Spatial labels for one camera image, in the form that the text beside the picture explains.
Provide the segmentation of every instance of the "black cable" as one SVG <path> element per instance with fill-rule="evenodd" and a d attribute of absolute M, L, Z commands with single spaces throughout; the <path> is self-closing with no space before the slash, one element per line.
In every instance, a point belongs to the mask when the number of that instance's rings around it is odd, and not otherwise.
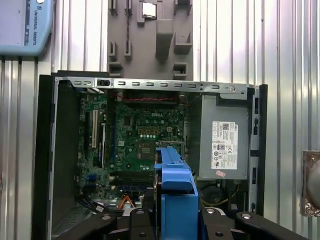
<path fill-rule="evenodd" d="M 124 211 L 122 210 L 112 210 L 110 209 L 107 205 L 105 204 L 99 204 L 95 201 L 93 201 L 88 195 L 86 194 L 82 194 L 81 196 L 79 196 L 81 198 L 81 201 L 79 202 L 81 205 L 83 205 L 84 207 L 92 210 L 95 213 L 98 213 L 99 211 L 96 210 L 97 206 L 100 206 L 103 208 L 103 212 L 107 212 L 107 213 L 115 213 L 115 214 L 122 214 Z"/>

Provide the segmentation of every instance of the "corrugated metal wall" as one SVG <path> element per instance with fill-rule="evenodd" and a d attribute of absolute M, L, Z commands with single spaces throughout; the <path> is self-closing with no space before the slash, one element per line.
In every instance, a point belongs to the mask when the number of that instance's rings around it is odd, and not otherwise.
<path fill-rule="evenodd" d="M 46 54 L 0 65 L 0 240 L 29 239 L 39 74 L 106 71 L 107 0 L 56 0 Z M 197 0 L 194 79 L 268 84 L 265 216 L 310 239 L 299 213 L 301 153 L 320 143 L 320 3 Z"/>

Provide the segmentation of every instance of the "power supply label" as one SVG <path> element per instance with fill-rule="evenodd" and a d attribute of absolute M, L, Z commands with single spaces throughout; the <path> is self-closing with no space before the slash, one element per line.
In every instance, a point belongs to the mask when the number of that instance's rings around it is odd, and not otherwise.
<path fill-rule="evenodd" d="M 231 121 L 212 122 L 211 169 L 236 170 L 238 125 Z"/>

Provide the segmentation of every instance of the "universal robots label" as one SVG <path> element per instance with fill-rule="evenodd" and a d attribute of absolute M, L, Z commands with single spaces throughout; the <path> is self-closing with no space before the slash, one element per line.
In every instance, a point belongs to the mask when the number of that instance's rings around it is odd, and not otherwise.
<path fill-rule="evenodd" d="M 37 10 L 34 11 L 33 15 L 33 36 L 32 36 L 32 44 L 37 45 L 38 40 L 38 12 L 42 10 L 41 6 L 37 7 Z"/>
<path fill-rule="evenodd" d="M 212 122 L 211 169 L 237 169 L 238 125 L 230 121 Z"/>

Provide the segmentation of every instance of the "motherboard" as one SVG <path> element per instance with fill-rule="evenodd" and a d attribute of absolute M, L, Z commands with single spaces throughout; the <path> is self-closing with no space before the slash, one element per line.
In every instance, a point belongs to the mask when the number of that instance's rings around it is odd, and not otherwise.
<path fill-rule="evenodd" d="M 184 145 L 184 107 L 172 109 L 116 106 L 113 167 L 117 171 L 154 171 L 156 148 L 174 145 L 181 153 Z"/>
<path fill-rule="evenodd" d="M 114 199 L 119 192 L 152 188 L 156 148 L 185 153 L 183 105 L 131 105 L 83 94 L 76 181 L 79 192 Z"/>

